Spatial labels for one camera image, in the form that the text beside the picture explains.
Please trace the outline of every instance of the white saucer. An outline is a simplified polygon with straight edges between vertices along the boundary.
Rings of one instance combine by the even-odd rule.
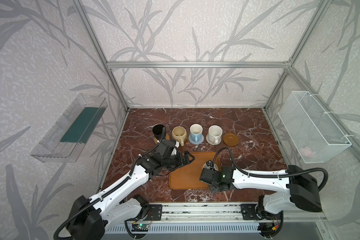
[[[219,141],[217,144],[211,143],[211,142],[209,141],[209,139],[208,139],[208,136],[206,137],[206,141],[207,141],[209,144],[211,144],[211,145],[219,145],[219,144],[221,143],[221,138],[220,138],[220,141]]]

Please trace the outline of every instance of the black cable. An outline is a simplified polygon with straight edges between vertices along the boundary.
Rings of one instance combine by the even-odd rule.
[[[111,190],[109,190],[108,192],[106,192],[105,194],[101,195],[101,199],[107,197],[109,194],[113,193],[115,190],[119,189],[122,185],[124,185],[128,180],[130,179],[130,177],[126,177],[121,183],[119,183],[118,185],[116,185],[114,188],[112,188]],[[72,240],[73,237],[59,237],[59,233],[61,232],[61,230],[66,227],[68,225],[69,222],[71,222],[74,218],[76,218],[78,215],[82,214],[83,212],[85,212],[88,208],[90,208],[91,206],[95,205],[96,203],[101,201],[100,198],[95,199],[93,202],[91,202],[90,204],[88,204],[87,206],[83,207],[82,209],[80,209],[79,211],[75,212],[74,214],[72,214],[67,220],[65,220],[59,227],[58,229],[56,229],[55,233],[53,234],[53,239],[54,240]]]
[[[280,224],[279,224],[278,228],[276,229],[276,231],[272,235],[271,235],[271,232],[273,232],[273,230],[261,231],[261,233],[259,233],[259,234],[265,238],[274,237],[276,234],[278,234],[280,232],[281,228],[283,227],[283,221],[284,221],[284,212],[281,211],[280,212]]]
[[[160,141],[162,141],[165,138],[165,127],[163,127],[163,131],[161,133],[160,136]],[[148,152],[144,153],[142,156],[139,156],[138,158],[136,158],[133,163],[132,163],[132,167],[131,170],[129,172],[129,175],[131,176],[134,169],[135,169],[135,165],[136,162],[143,156],[149,154],[151,151],[155,150],[158,146],[159,142],[156,144],[156,146],[154,148],[152,148],[151,150],[149,150]],[[121,183],[119,183],[118,185],[116,185],[114,188],[112,188],[111,190],[109,190],[108,192],[106,192],[105,194],[101,195],[101,199],[104,199],[105,197],[107,197],[109,194],[113,193],[115,190],[119,189],[122,185],[124,185],[128,180],[130,179],[130,177],[126,177]],[[56,229],[55,233],[53,234],[53,239],[54,240],[73,240],[73,237],[59,237],[59,233],[61,232],[61,230],[66,227],[68,225],[69,222],[71,222],[74,218],[76,218],[78,215],[82,214],[83,212],[85,212],[88,208],[90,208],[91,206],[95,205],[96,203],[101,201],[100,198],[95,199],[93,202],[91,202],[90,204],[88,204],[87,206],[83,207],[82,209],[78,210],[76,213],[72,214],[67,220],[65,220],[59,227],[58,229]]]
[[[142,239],[143,237],[145,237],[145,235],[147,235],[147,233],[146,233],[146,234],[144,234],[144,236],[138,237],[137,235],[133,234],[133,233],[129,230],[129,227],[128,227],[128,224],[127,224],[127,221],[126,221],[126,220],[124,221],[124,225],[125,225],[125,229],[127,230],[127,233],[128,233],[131,237],[133,237],[134,239]]]
[[[227,149],[230,157],[231,157],[231,161],[233,163],[233,165],[237,168],[237,170],[239,170],[241,173],[249,176],[249,177],[260,177],[260,178],[285,178],[285,177],[295,177],[295,176],[300,176],[303,174],[307,174],[307,173],[311,173],[311,172],[322,172],[324,174],[323,180],[321,181],[321,184],[319,185],[318,189],[319,191],[322,190],[324,188],[324,186],[326,185],[327,181],[328,181],[328,172],[321,167],[315,167],[315,168],[311,168],[311,169],[307,169],[307,170],[303,170],[300,172],[293,172],[293,173],[288,173],[288,174],[280,174],[280,175],[274,175],[274,174],[254,174],[254,173],[249,173],[243,169],[241,169],[237,163],[235,162],[235,159],[233,158],[233,154],[230,148],[228,147],[223,147],[221,148],[219,151],[217,151],[215,157],[213,158],[213,162],[212,162],[212,166],[214,166],[215,164],[215,160],[217,158],[217,155],[223,151],[224,149]]]

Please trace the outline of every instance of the blue saucer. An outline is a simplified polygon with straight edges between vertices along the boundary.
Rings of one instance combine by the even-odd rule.
[[[204,136],[202,135],[202,137],[199,139],[199,141],[195,142],[195,141],[192,140],[191,135],[189,135],[188,140],[192,144],[199,145],[200,143],[202,143],[204,141]]]

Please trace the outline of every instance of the beige mug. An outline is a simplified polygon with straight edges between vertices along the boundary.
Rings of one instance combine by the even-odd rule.
[[[180,143],[183,147],[184,142],[187,141],[187,131],[184,127],[178,126],[172,130],[172,138]]]

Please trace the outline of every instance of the clear plastic shelf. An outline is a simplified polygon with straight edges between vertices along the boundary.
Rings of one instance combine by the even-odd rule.
[[[42,162],[76,162],[107,106],[104,97],[77,95],[31,156]]]

